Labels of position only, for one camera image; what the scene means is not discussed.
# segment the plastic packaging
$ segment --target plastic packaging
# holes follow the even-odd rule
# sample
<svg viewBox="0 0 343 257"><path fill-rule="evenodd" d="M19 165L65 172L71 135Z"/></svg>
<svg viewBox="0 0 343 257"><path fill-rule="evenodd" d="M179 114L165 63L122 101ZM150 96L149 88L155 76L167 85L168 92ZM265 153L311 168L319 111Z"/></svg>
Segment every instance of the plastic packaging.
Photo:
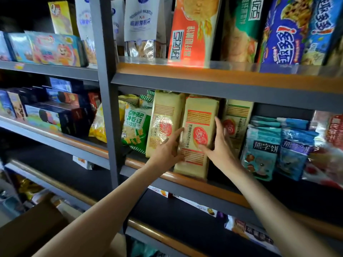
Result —
<svg viewBox="0 0 343 257"><path fill-rule="evenodd" d="M241 155L243 167L258 179L272 180L280 143L281 128L254 127L249 124Z"/></svg>
<svg viewBox="0 0 343 257"><path fill-rule="evenodd" d="M165 58L164 0L126 0L125 55Z"/></svg>

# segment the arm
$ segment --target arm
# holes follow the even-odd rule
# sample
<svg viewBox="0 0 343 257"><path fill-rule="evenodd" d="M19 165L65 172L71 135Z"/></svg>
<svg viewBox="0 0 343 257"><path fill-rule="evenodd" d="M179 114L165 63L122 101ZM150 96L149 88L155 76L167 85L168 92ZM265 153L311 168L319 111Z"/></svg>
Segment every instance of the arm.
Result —
<svg viewBox="0 0 343 257"><path fill-rule="evenodd" d="M247 171L231 149L220 120L216 118L215 149L200 149L242 192L264 228L274 240L282 256L338 256L320 241L312 231L296 221L290 211Z"/></svg>
<svg viewBox="0 0 343 257"><path fill-rule="evenodd" d="M183 159L176 153L176 139L182 131L183 128L175 131L143 168L59 232L34 257L104 255L144 190Z"/></svg>

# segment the wooden shelf trim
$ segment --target wooden shelf trim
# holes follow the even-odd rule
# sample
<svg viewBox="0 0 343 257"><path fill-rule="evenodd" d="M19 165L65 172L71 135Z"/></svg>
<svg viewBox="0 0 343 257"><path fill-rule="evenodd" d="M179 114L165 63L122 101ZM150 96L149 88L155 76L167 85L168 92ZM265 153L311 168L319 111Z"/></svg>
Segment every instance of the wooden shelf trim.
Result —
<svg viewBox="0 0 343 257"><path fill-rule="evenodd" d="M29 125L28 123L26 123L25 121L22 121L20 119L14 120L14 119L10 119L10 118L3 116L3 115L0 115L0 121L6 121L7 123L16 125L18 127L27 129L29 131L35 132L35 133L43 135L45 137L57 140L59 142L63 142L65 144L74 146L74 147L79 148L81 150L88 151L90 153L93 153L95 155L98 155L100 157L108 159L108 151L107 150L98 148L96 146L89 145L89 144L84 143L84 142L80 142L78 140L74 140L74 139L69 138L69 137L66 137L62 133L39 129L37 127Z"/></svg>
<svg viewBox="0 0 343 257"><path fill-rule="evenodd" d="M343 94L342 77L119 63L117 73Z"/></svg>
<svg viewBox="0 0 343 257"><path fill-rule="evenodd" d="M160 241L161 243L168 245L171 248L174 248L175 250L191 256L191 257L207 257L207 255L204 255L203 253L173 239L168 237L167 235L153 229L152 227L143 224L133 218L129 218L128 220L128 226L154 238L155 240Z"/></svg>
<svg viewBox="0 0 343 257"><path fill-rule="evenodd" d="M144 163L127 157L125 160L125 165L138 169L143 167ZM163 174L161 178L251 209L250 204L243 195L210 185L206 182L195 180L170 171ZM291 213L298 221L310 229L343 241L343 227L332 225L330 223L314 219L297 212L292 211Z"/></svg>

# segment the shelf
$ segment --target shelf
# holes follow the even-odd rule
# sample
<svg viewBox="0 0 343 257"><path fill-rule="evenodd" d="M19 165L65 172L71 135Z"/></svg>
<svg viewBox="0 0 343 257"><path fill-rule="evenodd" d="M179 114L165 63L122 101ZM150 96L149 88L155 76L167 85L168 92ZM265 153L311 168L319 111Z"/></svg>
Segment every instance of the shelf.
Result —
<svg viewBox="0 0 343 257"><path fill-rule="evenodd" d="M166 252L154 241L145 241L171 256L278 256L225 229L224 219L214 218L179 199L165 198L152 190L141 197L129 219L128 226L132 221L142 223L154 240L168 242L179 252L178 255Z"/></svg>
<svg viewBox="0 0 343 257"><path fill-rule="evenodd" d="M0 127L109 169L106 143L95 138L90 142L59 132L39 129L25 121L13 120L1 115Z"/></svg>
<svg viewBox="0 0 343 257"><path fill-rule="evenodd" d="M36 143L7 150L6 154L9 158L6 168L82 209L88 209L112 191L109 170L86 170L71 155L55 148Z"/></svg>
<svg viewBox="0 0 343 257"><path fill-rule="evenodd" d="M0 69L38 73L56 77L68 77L81 80L99 81L98 71L87 67L53 66L14 61L0 61Z"/></svg>
<svg viewBox="0 0 343 257"><path fill-rule="evenodd" d="M121 57L121 61L127 62L128 59ZM111 82L125 86L343 113L343 77L330 74L329 69L324 76L287 75L239 71L235 68L229 70L222 66L224 62L217 62L221 69L199 69L167 66L165 61L167 60L160 59L155 62L145 59L132 60L131 63L121 62L117 65Z"/></svg>
<svg viewBox="0 0 343 257"><path fill-rule="evenodd" d="M146 161L144 155L131 152L127 155L120 174L130 177ZM239 190L218 169L214 166L210 168L208 178L210 175L217 176L215 180L226 181L225 184L213 180L199 181L168 171L154 181L152 186L262 227ZM274 175L274 180L264 185L293 211L292 214L298 221L316 232L343 241L343 224L340 218L342 210L336 201L341 198L342 191L307 181L294 182L280 175Z"/></svg>

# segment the biscuit package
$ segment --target biscuit package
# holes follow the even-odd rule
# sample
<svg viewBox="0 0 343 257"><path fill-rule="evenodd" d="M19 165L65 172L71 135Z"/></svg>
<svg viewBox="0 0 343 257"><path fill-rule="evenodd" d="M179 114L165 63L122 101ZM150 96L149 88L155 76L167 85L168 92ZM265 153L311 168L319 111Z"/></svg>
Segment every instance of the biscuit package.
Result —
<svg viewBox="0 0 343 257"><path fill-rule="evenodd" d="M255 225L243 222L233 216L227 216L224 226L226 229L239 234L240 236L276 253L281 255L279 249L274 245L274 241L270 238L266 231Z"/></svg>
<svg viewBox="0 0 343 257"><path fill-rule="evenodd" d="M125 55L165 58L164 0L126 0Z"/></svg>
<svg viewBox="0 0 343 257"><path fill-rule="evenodd" d="M223 34L222 46L226 47L222 47L222 50L227 53L221 54L222 60L248 63L255 61L263 2L264 0L237 0L233 15L234 25L229 30L229 37ZM227 23L229 22L224 23L223 29L226 34Z"/></svg>
<svg viewBox="0 0 343 257"><path fill-rule="evenodd" d="M301 62L312 3L313 0L273 1L263 32L258 62L288 65ZM270 66L261 65L262 71L269 72Z"/></svg>
<svg viewBox="0 0 343 257"><path fill-rule="evenodd" d="M337 20L342 11L343 0L315 0L306 41L302 65L323 64L329 50Z"/></svg>
<svg viewBox="0 0 343 257"><path fill-rule="evenodd" d="M168 59L189 60L199 67L211 60L220 4L221 0L176 0Z"/></svg>
<svg viewBox="0 0 343 257"><path fill-rule="evenodd" d="M127 103L121 140L124 145L145 154L152 109Z"/></svg>

